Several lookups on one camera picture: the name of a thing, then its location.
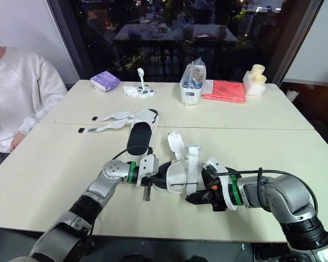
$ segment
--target window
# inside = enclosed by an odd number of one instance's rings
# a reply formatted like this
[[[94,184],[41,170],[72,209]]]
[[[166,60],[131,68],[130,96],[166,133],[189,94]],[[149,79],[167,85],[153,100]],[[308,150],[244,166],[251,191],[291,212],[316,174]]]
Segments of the window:
[[[255,63],[280,65],[289,21],[297,15],[300,24],[309,2],[299,13],[295,0],[69,0],[67,20],[75,19],[94,74],[138,81],[141,67],[146,81],[178,82],[202,57],[208,79],[242,81]]]

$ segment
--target black slipper insole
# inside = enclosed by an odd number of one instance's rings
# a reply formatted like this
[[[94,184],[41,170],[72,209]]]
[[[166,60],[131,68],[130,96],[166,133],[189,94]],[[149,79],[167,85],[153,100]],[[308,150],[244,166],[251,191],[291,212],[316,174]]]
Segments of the black slipper insole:
[[[151,140],[152,131],[150,126],[146,122],[136,123],[131,129],[129,140],[127,142],[127,148],[132,146],[148,146]],[[128,153],[132,156],[141,156],[147,151],[146,147],[135,147],[128,150]]]

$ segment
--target white sweatshirt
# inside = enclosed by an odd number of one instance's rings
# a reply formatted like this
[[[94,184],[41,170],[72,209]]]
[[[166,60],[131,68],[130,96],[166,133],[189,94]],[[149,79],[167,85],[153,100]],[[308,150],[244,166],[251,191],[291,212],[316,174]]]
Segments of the white sweatshirt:
[[[0,59],[0,152],[9,152],[17,131],[28,134],[66,92],[50,62],[6,47]]]

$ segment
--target white slipper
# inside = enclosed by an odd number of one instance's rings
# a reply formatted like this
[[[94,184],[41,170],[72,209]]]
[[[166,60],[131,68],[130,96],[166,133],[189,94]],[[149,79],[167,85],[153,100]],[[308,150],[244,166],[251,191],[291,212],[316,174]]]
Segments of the white slipper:
[[[96,121],[96,122],[102,122],[102,121],[107,121],[111,118],[114,118],[116,120],[121,120],[121,119],[125,119],[125,118],[133,118],[133,114],[131,113],[131,111],[116,112],[114,114],[111,114],[109,116],[104,116],[104,117],[94,116],[92,118],[92,120]]]
[[[149,146],[158,121],[158,112],[154,109],[145,109],[134,114],[126,148],[133,146]],[[132,159],[138,160],[146,156],[147,151],[148,148],[146,147],[136,147],[128,150],[127,155]]]
[[[104,127],[79,128],[78,133],[98,133],[109,128],[113,128],[113,129],[123,128],[126,124],[129,125],[131,123],[132,123],[132,119],[126,118],[126,119],[110,122],[108,125]]]

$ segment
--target white wall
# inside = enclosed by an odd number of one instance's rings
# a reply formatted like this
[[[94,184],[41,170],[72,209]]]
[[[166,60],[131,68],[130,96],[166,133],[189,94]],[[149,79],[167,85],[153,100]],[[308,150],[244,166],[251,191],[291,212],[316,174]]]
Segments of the white wall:
[[[66,84],[79,80],[46,0],[0,0],[0,45],[41,54]]]
[[[322,4],[283,81],[328,84],[328,0]]]

